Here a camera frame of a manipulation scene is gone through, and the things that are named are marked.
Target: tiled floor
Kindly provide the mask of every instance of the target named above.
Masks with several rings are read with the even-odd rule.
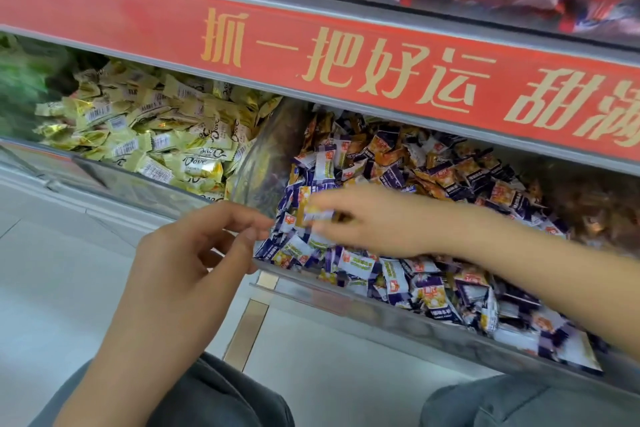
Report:
[[[70,237],[64,227],[53,227],[59,223],[54,216],[21,219],[17,207],[2,208],[0,425],[23,427],[96,352],[132,253],[131,245],[115,236],[98,246],[98,237]],[[75,219],[84,218],[77,213]],[[215,355],[227,349],[250,292],[243,284],[208,348]],[[281,393],[302,427],[417,425],[429,393],[468,380],[458,371],[274,307],[245,372]]]

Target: display shelf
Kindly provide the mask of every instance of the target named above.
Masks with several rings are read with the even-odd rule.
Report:
[[[0,0],[0,30],[640,175],[632,48],[345,0]]]

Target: red sign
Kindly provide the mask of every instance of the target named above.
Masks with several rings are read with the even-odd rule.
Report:
[[[225,0],[0,0],[0,23],[640,161],[640,68]]]

